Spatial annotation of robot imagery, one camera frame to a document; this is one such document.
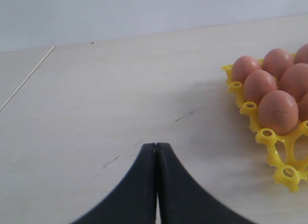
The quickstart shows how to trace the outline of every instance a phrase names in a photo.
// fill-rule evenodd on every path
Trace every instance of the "egg tray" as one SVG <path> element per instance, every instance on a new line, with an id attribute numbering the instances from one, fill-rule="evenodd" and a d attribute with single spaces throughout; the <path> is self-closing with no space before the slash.
<path id="1" fill-rule="evenodd" d="M 256 142 L 267 147 L 267 162 L 270 166 L 276 167 L 274 180 L 289 188 L 290 192 L 298 191 L 300 180 L 308 182 L 308 156 L 302 160 L 296 160 L 294 147 L 296 140 L 302 136 L 308 136 L 308 120 L 299 122 L 297 129 L 288 135 L 277 135 L 272 129 L 261 128 L 257 119 L 257 105 L 254 102 L 246 102 L 244 100 L 243 84 L 240 82 L 232 82 L 231 71 L 232 65 L 223 66 L 227 74 L 228 92 L 232 92 L 236 96 L 235 104 L 240 109 L 241 114 L 248 115 L 250 118 L 250 130 L 256 132 Z M 277 152 L 276 144 L 282 142 L 284 145 L 286 158 L 283 161 Z"/>

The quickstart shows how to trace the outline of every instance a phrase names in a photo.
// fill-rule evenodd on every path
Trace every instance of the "wall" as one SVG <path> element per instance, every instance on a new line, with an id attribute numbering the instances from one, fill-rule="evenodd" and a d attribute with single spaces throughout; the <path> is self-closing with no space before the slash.
<path id="1" fill-rule="evenodd" d="M 0 0 L 0 52 L 308 13 L 308 0 Z"/>

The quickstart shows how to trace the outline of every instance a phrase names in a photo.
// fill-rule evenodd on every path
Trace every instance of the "table surface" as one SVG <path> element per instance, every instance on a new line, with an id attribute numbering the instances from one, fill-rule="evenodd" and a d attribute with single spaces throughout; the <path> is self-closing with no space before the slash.
<path id="1" fill-rule="evenodd" d="M 308 186 L 289 193 L 274 183 L 220 67 L 276 47 L 295 52 L 308 42 L 307 20 L 56 47 L 0 112 L 1 221 L 69 223 L 117 185 L 143 143 L 169 142 L 231 209 L 257 223 L 305 224 Z M 0 54 L 1 103 L 48 49 Z"/>

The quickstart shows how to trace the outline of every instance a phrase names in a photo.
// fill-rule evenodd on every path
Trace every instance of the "brown egg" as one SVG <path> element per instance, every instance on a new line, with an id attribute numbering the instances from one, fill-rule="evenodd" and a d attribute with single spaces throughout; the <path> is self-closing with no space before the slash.
<path id="1" fill-rule="evenodd" d="M 278 135 L 290 133 L 298 122 L 294 97 L 284 91 L 269 92 L 258 106 L 258 120 L 262 128 L 272 129 Z"/>
<path id="2" fill-rule="evenodd" d="M 254 71 L 244 82 L 245 101 L 251 101 L 257 105 L 267 93 L 274 90 L 277 90 L 274 77 L 263 70 Z"/>
<path id="3" fill-rule="evenodd" d="M 308 120 L 308 93 L 304 95 L 298 105 L 299 120 L 301 122 Z"/>
<path id="4" fill-rule="evenodd" d="M 292 55 L 284 49 L 276 48 L 265 55 L 262 70 L 269 72 L 279 81 L 283 73 L 293 65 Z"/>
<path id="5" fill-rule="evenodd" d="M 232 81 L 244 84 L 245 79 L 250 73 L 260 69 L 261 65 L 257 59 L 248 55 L 241 56 L 233 64 Z"/>
<path id="6" fill-rule="evenodd" d="M 294 56 L 294 64 L 305 63 L 308 64 L 308 44 L 302 46 Z"/>
<path id="7" fill-rule="evenodd" d="M 295 64 L 288 68 L 279 82 L 279 90 L 283 90 L 300 102 L 308 92 L 308 64 Z"/>

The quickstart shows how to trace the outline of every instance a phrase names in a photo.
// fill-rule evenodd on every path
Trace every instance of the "yellow egg tray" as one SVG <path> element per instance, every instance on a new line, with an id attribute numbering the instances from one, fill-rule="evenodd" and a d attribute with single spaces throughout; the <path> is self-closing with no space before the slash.
<path id="1" fill-rule="evenodd" d="M 256 142 L 267 147 L 267 162 L 270 166 L 276 167 L 276 172 L 273 176 L 275 182 L 285 185 L 290 192 L 297 191 L 300 180 L 308 182 L 308 156 L 302 160 L 296 160 L 294 147 L 296 140 L 301 135 L 308 136 L 308 120 L 299 123 L 295 131 L 285 136 L 276 135 L 272 129 L 261 128 L 257 119 L 257 105 L 244 100 L 243 85 L 240 82 L 232 82 L 232 65 L 223 66 L 222 69 L 228 77 L 226 82 L 228 92 L 236 95 L 235 104 L 240 109 L 240 113 L 250 117 L 249 128 L 252 132 L 256 132 Z M 282 142 L 284 145 L 285 162 L 277 152 L 277 142 Z"/>

